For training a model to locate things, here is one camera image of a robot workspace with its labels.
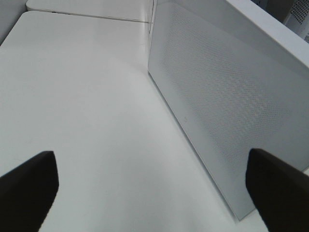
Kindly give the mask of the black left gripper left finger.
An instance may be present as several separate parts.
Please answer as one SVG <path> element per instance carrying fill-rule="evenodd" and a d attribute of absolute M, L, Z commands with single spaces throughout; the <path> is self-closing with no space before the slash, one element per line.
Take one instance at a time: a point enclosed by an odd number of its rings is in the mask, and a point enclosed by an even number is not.
<path fill-rule="evenodd" d="M 37 232 L 56 198 L 59 178 L 53 151 L 43 151 L 0 178 L 0 230 Z"/>

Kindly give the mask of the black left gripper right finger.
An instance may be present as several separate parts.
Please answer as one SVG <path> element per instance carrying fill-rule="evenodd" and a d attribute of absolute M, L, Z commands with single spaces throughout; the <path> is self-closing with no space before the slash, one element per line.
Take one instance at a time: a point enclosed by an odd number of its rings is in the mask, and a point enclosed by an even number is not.
<path fill-rule="evenodd" d="M 309 230 L 309 177 L 259 148 L 249 152 L 246 189 L 270 232 Z"/>

